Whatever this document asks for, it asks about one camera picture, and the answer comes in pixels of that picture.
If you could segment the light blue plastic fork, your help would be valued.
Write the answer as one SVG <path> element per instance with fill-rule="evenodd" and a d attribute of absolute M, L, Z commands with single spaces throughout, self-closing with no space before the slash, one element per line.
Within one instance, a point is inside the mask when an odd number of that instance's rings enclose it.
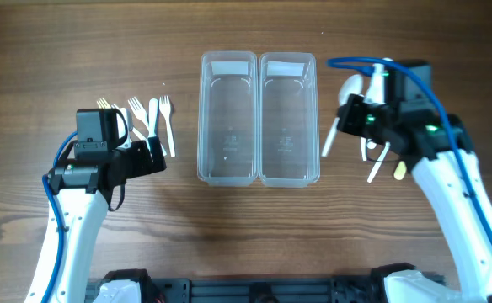
<path fill-rule="evenodd" d="M 157 136 L 158 111 L 159 111 L 158 106 L 159 106 L 159 102 L 157 98 L 151 98 L 149 100 L 149 115 L 148 115 L 149 137 Z"/>

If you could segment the black aluminium base frame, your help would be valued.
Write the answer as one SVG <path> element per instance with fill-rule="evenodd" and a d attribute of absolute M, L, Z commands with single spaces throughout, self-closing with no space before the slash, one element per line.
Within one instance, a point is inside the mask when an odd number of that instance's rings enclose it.
<path fill-rule="evenodd" d="M 154 279 L 161 302 L 386 302 L 382 279 L 410 263 L 374 268 L 366 275 L 319 279 Z"/>

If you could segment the white plastic fork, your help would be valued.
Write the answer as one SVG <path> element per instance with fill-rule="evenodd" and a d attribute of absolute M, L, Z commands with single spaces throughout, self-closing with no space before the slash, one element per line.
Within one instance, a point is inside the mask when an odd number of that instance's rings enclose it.
<path fill-rule="evenodd" d="M 165 124 L 166 124 L 166 131 L 167 131 L 167 137 L 168 137 L 168 146 L 169 146 L 169 153 L 171 157 L 175 157 L 175 144 L 174 144 L 174 134 L 172 130 L 172 125 L 171 125 L 171 116 L 172 116 L 172 104 L 170 102 L 170 98 L 168 95 L 164 95 L 159 99 L 159 111 L 164 117 Z"/>
<path fill-rule="evenodd" d="M 131 113 L 126 108 L 120 108 L 116 104 L 112 104 L 113 109 L 118 109 L 122 114 L 126 115 L 128 130 L 132 132 L 139 140 L 145 140 L 146 137 L 134 126 Z"/>
<path fill-rule="evenodd" d="M 127 100 L 133 114 L 149 129 L 149 121 L 147 111 L 137 97 L 132 97 Z"/>

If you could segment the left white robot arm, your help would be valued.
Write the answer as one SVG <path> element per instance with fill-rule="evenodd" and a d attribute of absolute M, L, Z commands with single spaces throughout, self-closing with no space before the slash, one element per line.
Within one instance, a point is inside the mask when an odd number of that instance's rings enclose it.
<path fill-rule="evenodd" d="M 114 211 L 114 189 L 166 168 L 157 110 L 148 115 L 148 138 L 128 147 L 128 134 L 119 132 L 128 119 L 118 109 L 80 109 L 76 122 L 42 177 L 50 212 L 28 302 L 83 301 L 99 229 Z"/>

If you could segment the clear plastic container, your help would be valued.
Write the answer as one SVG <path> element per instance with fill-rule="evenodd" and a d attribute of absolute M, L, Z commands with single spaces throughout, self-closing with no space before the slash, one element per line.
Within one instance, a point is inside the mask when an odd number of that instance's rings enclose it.
<path fill-rule="evenodd" d="M 260 180 L 272 188 L 305 188 L 320 177 L 316 59 L 268 52 L 259 67 Z"/>
<path fill-rule="evenodd" d="M 201 58 L 197 174 L 211 186 L 246 187 L 256 168 L 257 56 L 209 51 Z"/>

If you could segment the left clear plastic container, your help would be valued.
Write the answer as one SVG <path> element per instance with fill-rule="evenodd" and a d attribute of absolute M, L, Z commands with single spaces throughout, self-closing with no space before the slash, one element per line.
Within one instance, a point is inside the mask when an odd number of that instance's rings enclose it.
<path fill-rule="evenodd" d="M 246 187 L 256 168 L 257 56 L 209 51 L 201 58 L 197 174 L 211 186 Z"/>

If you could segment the right clear plastic container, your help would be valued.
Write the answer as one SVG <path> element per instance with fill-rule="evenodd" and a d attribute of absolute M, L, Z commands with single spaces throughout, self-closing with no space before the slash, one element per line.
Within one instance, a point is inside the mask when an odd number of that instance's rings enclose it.
<path fill-rule="evenodd" d="M 268 52 L 259 67 L 260 180 L 272 188 L 305 188 L 320 177 L 316 59 Z"/>

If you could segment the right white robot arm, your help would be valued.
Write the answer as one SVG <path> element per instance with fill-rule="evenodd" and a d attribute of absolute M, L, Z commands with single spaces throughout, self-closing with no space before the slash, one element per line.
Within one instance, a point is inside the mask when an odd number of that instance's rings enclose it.
<path fill-rule="evenodd" d="M 460 290 L 425 277 L 407 263 L 375 268 L 377 302 L 492 302 L 492 204 L 474 145 L 462 121 L 431 89 L 422 60 L 331 58 L 328 66 L 371 79 L 365 94 L 344 88 L 340 132 L 383 144 L 397 154 L 430 202 L 456 265 Z"/>

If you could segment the yellow plastic fork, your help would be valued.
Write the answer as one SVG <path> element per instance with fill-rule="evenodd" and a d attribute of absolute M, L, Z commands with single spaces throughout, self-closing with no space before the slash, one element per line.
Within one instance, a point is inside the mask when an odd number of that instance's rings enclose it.
<path fill-rule="evenodd" d="M 99 98 L 97 100 L 97 105 L 101 108 L 101 109 L 110 109 L 111 108 L 111 105 L 104 99 L 104 98 Z"/>

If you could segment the yellow plastic spoon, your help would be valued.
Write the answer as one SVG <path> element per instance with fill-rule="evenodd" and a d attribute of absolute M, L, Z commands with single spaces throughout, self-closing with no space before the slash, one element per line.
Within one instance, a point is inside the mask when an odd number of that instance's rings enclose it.
<path fill-rule="evenodd" d="M 398 181 L 401 181 L 404 179 L 405 175 L 407 173 L 407 167 L 406 167 L 406 164 L 404 161 L 400 161 L 396 168 L 394 169 L 393 171 L 393 177 L 398 180 Z"/>

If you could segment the white plastic spoon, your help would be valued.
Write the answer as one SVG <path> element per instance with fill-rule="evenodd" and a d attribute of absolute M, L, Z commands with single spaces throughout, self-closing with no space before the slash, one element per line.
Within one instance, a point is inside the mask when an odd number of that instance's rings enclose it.
<path fill-rule="evenodd" d="M 384 148 L 383 148 L 381 154 L 378 156 L 377 160 L 373 164 L 372 170 L 370 171 L 370 174 L 368 175 L 368 178 L 367 178 L 368 183 L 371 183 L 373 181 L 373 179 L 376 177 L 376 175 L 377 175 L 379 169 L 381 168 L 382 163 L 384 162 L 389 150 L 390 150 L 390 143 L 387 142 L 384 145 Z"/>
<path fill-rule="evenodd" d="M 349 77 L 344 84 L 342 85 L 339 94 L 338 94 L 338 101 L 339 101 L 339 106 L 342 107 L 346 105 L 349 96 L 351 94 L 355 95 L 360 95 L 363 87 L 363 79 L 362 76 L 356 74 L 351 77 Z M 328 156 L 332 145 L 334 144 L 335 137 L 337 135 L 338 129 L 337 125 L 339 123 L 339 116 L 336 116 L 334 118 L 334 122 L 331 125 L 329 129 L 329 133 L 327 134 L 327 138 L 325 140 L 323 149 L 321 151 L 321 156 L 326 157 Z"/>
<path fill-rule="evenodd" d="M 366 156 L 366 153 L 367 153 L 367 142 L 366 142 L 366 138 L 361 137 L 360 138 L 360 144 L 361 144 L 361 159 L 362 159 L 363 162 L 365 162 L 367 160 L 367 156 Z"/>

